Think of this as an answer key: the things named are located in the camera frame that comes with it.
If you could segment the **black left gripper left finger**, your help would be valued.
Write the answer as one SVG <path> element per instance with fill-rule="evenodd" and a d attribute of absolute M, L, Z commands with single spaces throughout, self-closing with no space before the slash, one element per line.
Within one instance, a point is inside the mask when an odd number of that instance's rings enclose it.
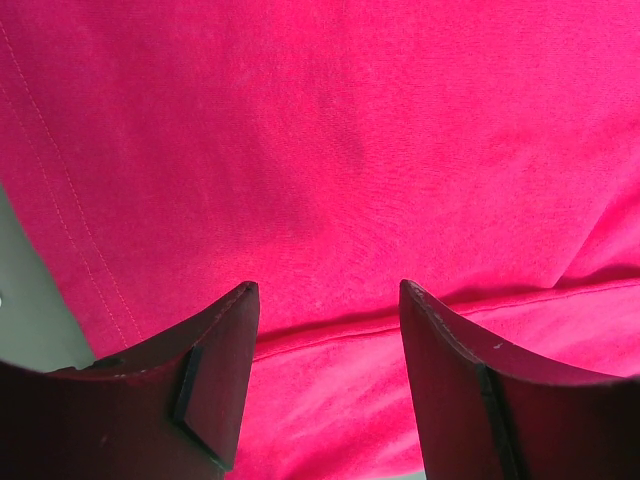
<path fill-rule="evenodd" d="M 1 366 L 5 479 L 221 479 L 235 463 L 260 316 L 244 282 L 84 369 Z"/>

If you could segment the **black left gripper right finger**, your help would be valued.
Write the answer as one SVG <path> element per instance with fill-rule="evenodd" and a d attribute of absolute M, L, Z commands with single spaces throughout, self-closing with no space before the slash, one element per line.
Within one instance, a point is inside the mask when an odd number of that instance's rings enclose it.
<path fill-rule="evenodd" d="M 430 479 L 635 479 L 639 381 L 526 350 L 413 281 L 399 318 Z"/>

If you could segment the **pink t shirt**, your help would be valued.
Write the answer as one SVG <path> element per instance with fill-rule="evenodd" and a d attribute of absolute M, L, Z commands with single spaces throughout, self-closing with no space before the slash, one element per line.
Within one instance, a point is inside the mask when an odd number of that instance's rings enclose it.
<path fill-rule="evenodd" d="M 235 479 L 421 468 L 404 279 L 639 371 L 635 1 L 5 1 L 1 182 L 99 356 L 258 284 Z"/>

